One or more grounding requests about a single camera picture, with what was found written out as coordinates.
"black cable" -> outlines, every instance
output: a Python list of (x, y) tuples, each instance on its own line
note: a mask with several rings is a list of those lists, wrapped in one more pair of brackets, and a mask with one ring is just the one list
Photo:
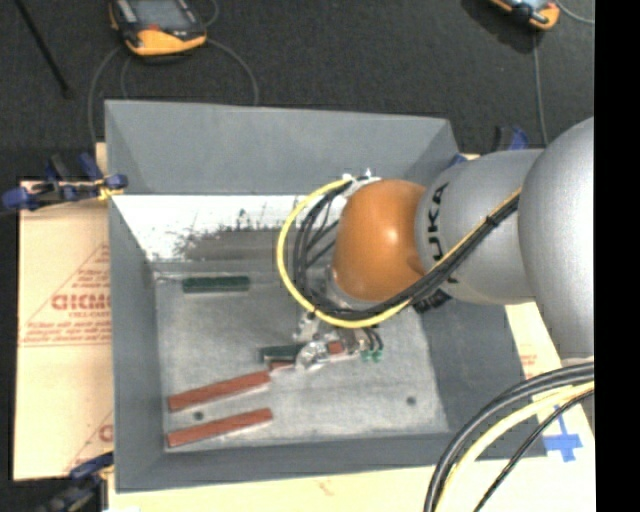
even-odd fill
[(214, 7), (215, 11), (211, 15), (211, 18), (209, 18), (204, 23), (205, 27), (209, 27), (209, 26), (213, 25), (216, 22), (216, 20), (218, 19), (218, 16), (220, 16), (220, 6), (218, 5), (218, 2), (216, 0), (209, 0), (209, 1), (213, 4), (213, 7)]
[(538, 425), (538, 427), (527, 437), (527, 439), (525, 439), (524, 443), (522, 443), (522, 445), (518, 448), (518, 450), (513, 454), (511, 459), (509, 459), (509, 462), (507, 463), (507, 465), (502, 469), (500, 474), (489, 486), (487, 491), (482, 496), (482, 499), (478, 502), (476, 507), (473, 509), (473, 512), (479, 512), (482, 509), (482, 507), (484, 507), (487, 501), (489, 501), (489, 498), (491, 498), (491, 496), (496, 492), (496, 490), (502, 484), (502, 482), (504, 482), (507, 476), (509, 476), (509, 474), (513, 471), (513, 469), (516, 467), (516, 464), (520, 461), (520, 459), (522, 459), (522, 457), (525, 455), (525, 453), (531, 447), (531, 445), (542, 435), (542, 432), (558, 418), (558, 416), (560, 416), (563, 412), (567, 411), (571, 407), (582, 402), (588, 396), (593, 395), (593, 393), (594, 393), (593, 390), (586, 391), (581, 395), (578, 395), (577, 397), (572, 398), (568, 402), (564, 403), (562, 406), (558, 407), (554, 412), (552, 412), (549, 416), (547, 416), (545, 420), (540, 425)]
[(242, 57), (240, 57), (240, 55), (228, 46), (225, 46), (211, 38), (207, 38), (207, 42), (230, 55), (236, 60), (236, 62), (238, 62), (238, 64), (240, 64), (240, 66), (242, 66), (242, 69), (246, 71), (249, 76), (249, 80), (251, 80), (251, 88), (253, 89), (253, 106), (257, 106), (260, 103), (260, 87), (258, 86), (258, 81), (256, 80), (256, 77), (254, 76), (253, 71), (251, 71), (249, 65), (242, 59)]
[(51, 69), (51, 72), (55, 76), (58, 82), (58, 85), (60, 85), (60, 92), (62, 93), (62, 97), (65, 99), (73, 99), (74, 97), (73, 89), (68, 84), (67, 80), (64, 78), (62, 71), (60, 71), (60, 67), (58, 66), (55, 59), (53, 58), (53, 55), (51, 54), (51, 51), (49, 50), (47, 43), (42, 38), (42, 35), (40, 34), (40, 31), (36, 27), (36, 24), (33, 21), (33, 18), (31, 17), (31, 14), (29, 13), (29, 10), (27, 9), (26, 5), (24, 5), (24, 2), (22, 0), (14, 0), (14, 3), (16, 4), (16, 7), (20, 11), (20, 15), (22, 16), (22, 19), (27, 24), (27, 27), (29, 28), (31, 35), (33, 35), (34, 39), (36, 40), (36, 44), (38, 45), (38, 49), (40, 50), (40, 53), (42, 53), (42, 56), (47, 61), (47, 64), (49, 65), (49, 69)]
[(429, 490), (423, 510), (425, 512), (435, 510), (447, 475), (450, 473), (455, 460), (476, 430), (482, 427), (488, 419), (504, 409), (511, 412), (514, 404), (524, 399), (529, 399), (538, 393), (557, 389), (562, 386), (589, 382), (594, 379), (594, 374), (594, 363), (561, 368), (530, 379), (529, 381), (516, 384), (494, 398), (458, 431), (443, 452), (429, 483)]
[(104, 57), (104, 59), (102, 59), (102, 62), (100, 62), (100, 64), (98, 65), (98, 69), (96, 69), (96, 72), (93, 74), (93, 77), (91, 77), (91, 85), (89, 86), (89, 94), (87, 95), (87, 124), (89, 125), (89, 134), (91, 136), (92, 148), (95, 148), (96, 143), (98, 142), (98, 138), (96, 136), (96, 129), (94, 126), (94, 119), (93, 119), (94, 95), (95, 95), (96, 87), (98, 85), (98, 80), (100, 79), (100, 76), (104, 72), (107, 65), (116, 56), (116, 54), (120, 52), (120, 50), (122, 50), (123, 48), (124, 47), (119, 44), (114, 49), (112, 49)]
[(577, 15), (576, 13), (570, 11), (569, 9), (567, 9), (564, 4), (560, 3), (560, 0), (555, 0), (556, 5), (560, 8), (560, 10), (562, 12), (564, 12), (567, 16), (569, 16), (569, 18), (573, 18), (576, 21), (579, 21), (581, 23), (586, 23), (587, 25), (595, 25), (596, 24), (596, 20), (595, 19), (589, 19), (589, 18), (583, 18), (582, 16)]
[(545, 146), (549, 145), (549, 137), (547, 135), (547, 123), (544, 119), (544, 103), (542, 102), (542, 84), (540, 83), (540, 62), (538, 58), (538, 36), (534, 30), (531, 35), (533, 39), (533, 78), (536, 84), (536, 113), (538, 114), (538, 124), (540, 125), (540, 133), (542, 134), (542, 142)]

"blue clamp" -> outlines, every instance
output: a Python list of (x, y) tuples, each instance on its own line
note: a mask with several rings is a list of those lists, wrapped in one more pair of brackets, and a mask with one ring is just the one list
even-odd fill
[(106, 496), (106, 481), (99, 475), (99, 472), (112, 465), (113, 452), (108, 452), (73, 468), (69, 473), (73, 485), (56, 494), (46, 506), (40, 506), (36, 510), (78, 512), (94, 496), (99, 496), (100, 507), (103, 507)]
[(83, 199), (105, 198), (124, 190), (129, 180), (124, 174), (105, 177), (89, 153), (78, 157), (80, 167), (90, 183), (68, 183), (71, 173), (59, 155), (49, 158), (44, 170), (45, 180), (36, 183), (31, 191), (16, 187), (2, 194), (2, 204), (7, 210), (34, 211), (43, 206), (75, 202)]

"yellow cable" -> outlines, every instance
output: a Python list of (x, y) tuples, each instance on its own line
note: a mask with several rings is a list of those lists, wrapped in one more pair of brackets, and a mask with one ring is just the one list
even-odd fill
[(323, 320), (335, 327), (344, 327), (347, 329), (358, 329), (363, 327), (371, 327), (372, 325), (379, 324), (380, 322), (392, 317), (398, 311), (400, 311), (405, 306), (407, 306), (410, 303), (411, 299), (408, 299), (402, 302), (401, 304), (398, 304), (392, 308), (389, 308), (386, 311), (383, 311), (382, 313), (379, 313), (378, 315), (373, 316), (371, 318), (366, 318), (364, 320), (343, 320), (341, 318), (333, 317), (327, 313), (324, 313), (323, 311), (318, 310), (315, 305), (309, 302), (298, 291), (295, 285), (291, 282), (291, 278), (289, 277), (289, 273), (287, 272), (287, 267), (284, 263), (285, 242), (287, 239), (287, 235), (289, 234), (289, 230), (291, 229), (291, 226), (295, 222), (296, 218), (298, 217), (298, 215), (300, 215), (300, 212), (302, 212), (302, 210), (304, 210), (304, 208), (306, 208), (306, 206), (309, 205), (314, 199), (325, 195), (327, 192), (330, 192), (331, 190), (334, 190), (343, 185), (346, 185), (351, 181), (352, 181), (351, 179), (342, 179), (342, 180), (337, 180), (327, 185), (324, 185), (323, 187), (320, 187), (319, 189), (314, 190), (311, 194), (309, 194), (307, 197), (305, 197), (302, 201), (300, 201), (296, 205), (296, 207), (292, 210), (292, 212), (289, 214), (287, 219), (284, 221), (284, 225), (280, 230), (280, 235), (278, 236), (278, 244), (276, 246), (276, 263), (278, 266), (278, 272), (280, 273), (280, 278), (282, 279), (282, 282), (284, 283), (285, 287), (287, 288), (291, 296), (303, 308), (305, 308), (307, 311), (315, 313), (318, 316), (318, 318), (320, 318), (320, 320)]
[[(456, 463), (456, 465), (451, 470), (449, 477), (444, 483), (444, 487), (442, 489), (442, 494), (440, 496), (439, 505), (437, 507), (437, 511), (447, 510), (447, 499), (450, 496), (454, 496), (453, 489), (458, 484), (460, 480), (460, 475), (464, 473), (464, 470), (468, 469), (473, 462), (491, 445), (493, 442), (498, 439), (501, 435), (507, 432), (509, 429), (514, 426), (522, 423), (527, 420), (531, 416), (537, 414), (543, 409), (553, 407), (554, 405), (562, 405), (565, 402), (575, 398), (578, 395), (586, 391), (590, 391), (594, 389), (594, 381), (587, 382), (586, 384), (581, 384), (578, 386), (573, 386), (569, 388), (563, 388), (557, 393), (554, 393), (550, 396), (545, 396), (544, 398), (537, 400), (521, 409), (518, 409), (514, 413), (510, 414), (506, 418), (503, 418), (498, 423), (493, 425), (489, 430), (487, 430), (478, 440), (473, 443), (469, 449), (465, 452), (465, 454), (460, 458), (460, 460)], [(450, 510), (454, 510), (453, 504), (450, 507)]]

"black wire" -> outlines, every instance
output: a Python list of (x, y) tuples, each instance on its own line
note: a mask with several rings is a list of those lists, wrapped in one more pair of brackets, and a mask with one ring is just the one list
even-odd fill
[(483, 426), (486, 420), (503, 410), (511, 411), (513, 405), (524, 399), (545, 391), (557, 389), (561, 386), (581, 384), (594, 379), (594, 363), (586, 363), (567, 368), (561, 368), (548, 374), (543, 374), (526, 382), (521, 382), (511, 387), (489, 404), (483, 407), (471, 420), (469, 420), (451, 440), (443, 452), (433, 476), (429, 483), (429, 490), (425, 499), (423, 510), (431, 512), (435, 510), (447, 475), (451, 471), (455, 460), (462, 452), (468, 440), (477, 429)]
[(318, 261), (320, 258), (322, 258), (325, 254), (327, 254), (327, 252), (334, 246), (336, 245), (336, 241), (332, 240), (331, 242), (329, 242), (325, 247), (323, 247), (322, 249), (320, 249), (316, 254), (313, 255), (313, 258), (311, 258), (310, 260), (308, 260), (306, 262), (306, 266), (307, 267), (311, 267), (316, 261)]
[(560, 416), (563, 412), (567, 411), (571, 407), (582, 402), (588, 396), (593, 395), (593, 393), (594, 393), (593, 390), (586, 391), (581, 395), (578, 395), (577, 397), (572, 398), (562, 406), (558, 407), (549, 416), (547, 416), (545, 420), (540, 425), (538, 425), (538, 427), (527, 437), (527, 439), (525, 439), (524, 443), (522, 443), (522, 445), (520, 446), (520, 448), (518, 448), (516, 453), (513, 454), (511, 459), (509, 459), (509, 462), (507, 463), (507, 465), (502, 469), (500, 474), (489, 486), (487, 491), (482, 496), (482, 499), (478, 502), (476, 507), (473, 509), (473, 512), (479, 512), (482, 509), (482, 507), (484, 507), (487, 501), (489, 501), (489, 498), (491, 498), (491, 496), (496, 492), (496, 490), (502, 484), (502, 482), (504, 482), (507, 476), (509, 476), (509, 474), (513, 471), (513, 469), (516, 467), (516, 464), (520, 461), (520, 459), (522, 459), (522, 457), (525, 455), (525, 453), (531, 447), (531, 445), (542, 435), (542, 432), (558, 418), (558, 416)]

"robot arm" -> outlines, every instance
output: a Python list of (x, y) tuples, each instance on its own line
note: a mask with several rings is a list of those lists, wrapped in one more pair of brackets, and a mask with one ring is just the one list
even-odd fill
[[(496, 208), (510, 196), (510, 211)], [(535, 300), (561, 358), (593, 356), (593, 119), (544, 151), (462, 162), (426, 188), (402, 180), (360, 187), (340, 216), (326, 299), (313, 303), (307, 293), (307, 309), (334, 321), (329, 305), (342, 315), (339, 327), (382, 321), (414, 303), (418, 284), (459, 253), (479, 223), (483, 238), (439, 291), (478, 304)], [(407, 300), (398, 299), (405, 292)], [(348, 314), (371, 322), (345, 321)]]

